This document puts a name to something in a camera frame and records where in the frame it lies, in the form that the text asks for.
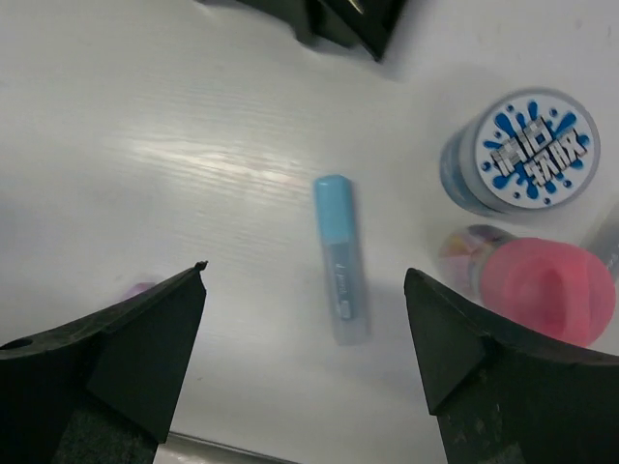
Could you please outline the pink glue bottle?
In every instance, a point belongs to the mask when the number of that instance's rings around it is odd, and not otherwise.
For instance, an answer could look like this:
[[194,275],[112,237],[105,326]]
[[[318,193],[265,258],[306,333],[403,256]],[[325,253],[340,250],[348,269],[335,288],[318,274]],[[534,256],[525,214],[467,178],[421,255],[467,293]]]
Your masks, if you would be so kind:
[[466,298],[573,345],[594,343],[614,313],[614,278],[599,257],[579,246],[474,224],[444,240],[438,267]]

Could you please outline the blue glue stick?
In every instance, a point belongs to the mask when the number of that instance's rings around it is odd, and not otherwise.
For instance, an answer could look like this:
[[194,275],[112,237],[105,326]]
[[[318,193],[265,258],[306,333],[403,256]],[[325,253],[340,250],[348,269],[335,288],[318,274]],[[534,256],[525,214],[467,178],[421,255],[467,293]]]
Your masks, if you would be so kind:
[[353,184],[340,174],[317,178],[313,200],[334,337],[342,346],[361,344],[369,316]]

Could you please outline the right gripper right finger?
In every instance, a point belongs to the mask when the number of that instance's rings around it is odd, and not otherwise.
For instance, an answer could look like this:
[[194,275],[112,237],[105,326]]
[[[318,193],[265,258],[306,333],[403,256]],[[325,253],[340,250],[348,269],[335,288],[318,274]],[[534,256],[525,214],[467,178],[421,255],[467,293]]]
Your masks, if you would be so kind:
[[448,462],[617,462],[617,357],[528,330],[416,269],[404,294]]

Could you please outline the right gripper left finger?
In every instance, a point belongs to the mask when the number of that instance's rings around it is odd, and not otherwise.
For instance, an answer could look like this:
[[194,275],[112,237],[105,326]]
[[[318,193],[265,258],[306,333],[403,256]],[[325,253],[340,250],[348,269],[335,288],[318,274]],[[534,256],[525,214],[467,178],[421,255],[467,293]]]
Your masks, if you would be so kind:
[[2,345],[2,462],[153,462],[200,326],[206,267]]

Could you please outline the black four-compartment organizer tray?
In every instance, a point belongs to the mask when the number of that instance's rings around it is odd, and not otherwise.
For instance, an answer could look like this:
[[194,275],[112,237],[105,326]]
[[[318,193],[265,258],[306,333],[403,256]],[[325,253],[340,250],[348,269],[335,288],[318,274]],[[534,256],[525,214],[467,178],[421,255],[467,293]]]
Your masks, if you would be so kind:
[[361,48],[381,62],[395,35],[407,0],[241,0],[200,1],[200,6],[243,8],[272,17],[290,29],[297,42],[316,47],[327,41]]

